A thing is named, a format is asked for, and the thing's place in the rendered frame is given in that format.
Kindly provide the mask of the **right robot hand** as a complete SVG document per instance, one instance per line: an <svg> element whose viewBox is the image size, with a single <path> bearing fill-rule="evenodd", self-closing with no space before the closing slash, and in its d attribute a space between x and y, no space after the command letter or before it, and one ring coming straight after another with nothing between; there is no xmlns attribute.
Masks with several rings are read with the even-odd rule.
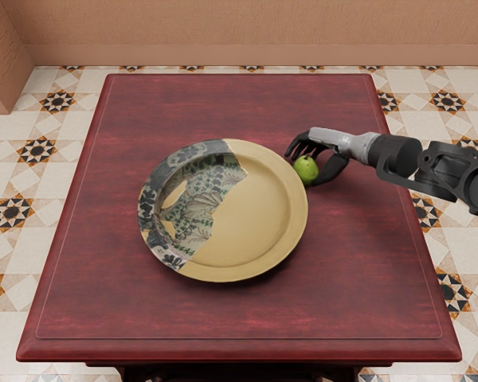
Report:
<svg viewBox="0 0 478 382"><path fill-rule="evenodd" d="M311 182L311 186L322 185L338 177L350 159L367 165L370 147L379 136L379 133L374 132L353 135L328 128L312 127L292 140L284 156L295 161L300 155L309 154L316 159L324 150L332 150L333 155L319 171L317 178Z"/></svg>

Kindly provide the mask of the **yellow plate with floral pattern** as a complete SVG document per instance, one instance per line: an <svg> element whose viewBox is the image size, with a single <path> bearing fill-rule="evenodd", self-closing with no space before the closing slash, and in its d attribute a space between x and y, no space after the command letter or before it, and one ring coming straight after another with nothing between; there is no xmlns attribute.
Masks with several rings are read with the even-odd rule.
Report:
<svg viewBox="0 0 478 382"><path fill-rule="evenodd" d="M213 139L165 158L140 192L141 235L154 256L186 277L227 283L260 275L300 241L308 199L278 154Z"/></svg>

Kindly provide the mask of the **green pear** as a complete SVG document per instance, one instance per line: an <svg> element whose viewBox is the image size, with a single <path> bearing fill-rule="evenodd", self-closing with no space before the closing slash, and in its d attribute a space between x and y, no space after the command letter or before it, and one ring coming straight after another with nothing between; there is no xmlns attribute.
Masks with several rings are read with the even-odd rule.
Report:
<svg viewBox="0 0 478 382"><path fill-rule="evenodd" d="M304 186L310 186L319 176L319 167L309 155L302 155L292 165Z"/></svg>

